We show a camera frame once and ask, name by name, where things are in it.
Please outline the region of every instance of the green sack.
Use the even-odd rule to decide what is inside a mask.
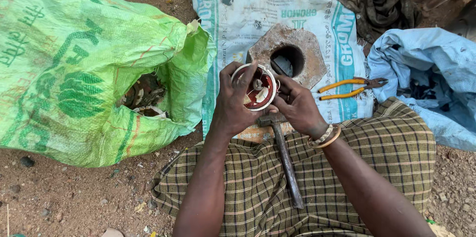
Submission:
[[[0,0],[0,147],[101,167],[168,145],[201,120],[208,41],[148,4]],[[154,69],[170,119],[116,108]]]

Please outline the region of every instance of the plaid cloth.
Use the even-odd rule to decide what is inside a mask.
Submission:
[[[341,136],[424,212],[433,180],[435,140],[425,122],[390,98],[372,118],[345,121]],[[220,236],[367,236],[322,150],[299,133],[285,137],[304,209],[294,209],[274,139],[232,139],[225,159],[225,214]],[[176,217],[203,142],[181,151],[154,176],[159,206]]]

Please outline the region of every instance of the leaf graphic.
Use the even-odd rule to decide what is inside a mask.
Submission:
[[[104,108],[97,105],[104,103],[104,100],[92,95],[104,90],[91,85],[102,82],[101,78],[81,71],[67,74],[59,86],[58,107],[71,118],[92,117],[103,112]]]

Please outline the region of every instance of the octagonal metal block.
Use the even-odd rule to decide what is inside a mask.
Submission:
[[[307,89],[313,88],[326,73],[326,65],[316,36],[304,29],[292,29],[277,23],[249,50],[247,63],[258,60],[267,69],[276,71],[271,60],[283,56],[293,65],[293,80]]]

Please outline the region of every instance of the soil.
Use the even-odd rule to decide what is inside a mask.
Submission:
[[[196,17],[191,0],[126,0],[148,3],[188,23]],[[443,27],[457,16],[469,0],[450,0],[424,13],[419,27]],[[28,237],[101,236],[116,228],[125,237],[148,237],[148,226],[157,236],[171,236],[173,219],[159,208],[146,206],[150,195],[143,191],[153,174],[175,154],[202,140],[201,125],[157,152],[129,158],[101,168],[67,166],[41,155],[2,149],[0,156],[0,235],[7,234],[7,204],[10,232]],[[432,197],[427,216],[447,226],[457,237],[476,236],[476,156],[457,149],[437,147]],[[22,166],[29,156],[33,167]]]

